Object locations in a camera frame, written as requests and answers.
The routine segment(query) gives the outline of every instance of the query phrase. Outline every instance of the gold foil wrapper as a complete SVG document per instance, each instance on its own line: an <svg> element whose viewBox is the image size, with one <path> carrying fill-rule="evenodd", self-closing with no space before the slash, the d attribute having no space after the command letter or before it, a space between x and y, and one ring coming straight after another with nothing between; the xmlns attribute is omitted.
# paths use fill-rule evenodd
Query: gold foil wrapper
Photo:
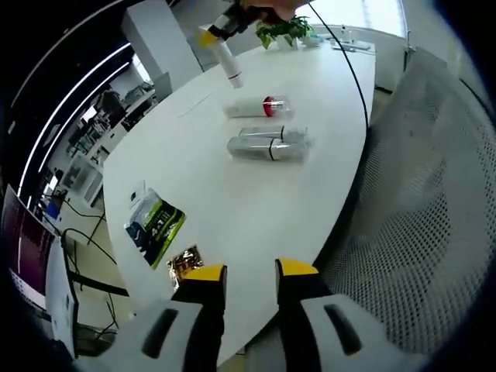
<svg viewBox="0 0 496 372"><path fill-rule="evenodd" d="M167 262L167 267L169 268L169 276L172 280L174 291L179 288L184 277L189 272L203 266L204 264L197 246L192 246L177 256L172 257L172 259Z"/></svg>

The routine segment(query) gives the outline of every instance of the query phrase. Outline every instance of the snack package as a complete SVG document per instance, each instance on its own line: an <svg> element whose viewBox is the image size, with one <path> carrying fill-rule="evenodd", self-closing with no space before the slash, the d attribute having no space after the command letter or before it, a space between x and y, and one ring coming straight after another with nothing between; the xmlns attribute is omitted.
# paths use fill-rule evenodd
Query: snack package
<svg viewBox="0 0 496 372"><path fill-rule="evenodd" d="M177 291L184 277L189 272L202 266L204 266L204 264L196 246L188 248L169 260L167 262L167 267L169 268L169 276L172 280L174 290Z"/></svg>
<svg viewBox="0 0 496 372"><path fill-rule="evenodd" d="M185 219L182 211L149 188L124 228L155 270Z"/></svg>

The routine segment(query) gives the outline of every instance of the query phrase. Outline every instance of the green leaves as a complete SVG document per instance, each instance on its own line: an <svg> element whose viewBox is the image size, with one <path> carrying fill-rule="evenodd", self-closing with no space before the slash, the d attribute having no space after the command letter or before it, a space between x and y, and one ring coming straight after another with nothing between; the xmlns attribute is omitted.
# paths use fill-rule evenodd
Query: green leaves
<svg viewBox="0 0 496 372"><path fill-rule="evenodd" d="M311 27L307 20L307 17L293 17L289 22L280 23L278 25L267 25L263 22L257 23L257 31L255 32L258 38L262 41L262 46L267 49L272 43L272 40L276 39L279 35L289 35L286 37L290 45L293 44L293 40L307 36L309 33L313 33L313 27Z"/></svg>

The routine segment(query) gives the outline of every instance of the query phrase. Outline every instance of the hand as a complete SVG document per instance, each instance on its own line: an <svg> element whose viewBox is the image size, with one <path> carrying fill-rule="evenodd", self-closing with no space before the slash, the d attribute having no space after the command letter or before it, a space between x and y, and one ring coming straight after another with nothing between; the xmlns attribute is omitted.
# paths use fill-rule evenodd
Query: hand
<svg viewBox="0 0 496 372"><path fill-rule="evenodd" d="M290 21L295 15L295 10L311 0L241 0L244 7L258 6L274 8L277 15L284 21Z"/></svg>

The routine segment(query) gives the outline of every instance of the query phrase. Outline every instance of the potted plant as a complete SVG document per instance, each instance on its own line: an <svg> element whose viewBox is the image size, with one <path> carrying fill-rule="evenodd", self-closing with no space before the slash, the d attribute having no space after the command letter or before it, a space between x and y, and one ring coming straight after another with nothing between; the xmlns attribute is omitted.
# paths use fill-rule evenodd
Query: potted plant
<svg viewBox="0 0 496 372"><path fill-rule="evenodd" d="M296 49L298 47L296 39L304 38L314 32L306 18L294 16L291 21L277 25L258 22L256 34L265 49L270 46L273 40L281 49Z"/></svg>

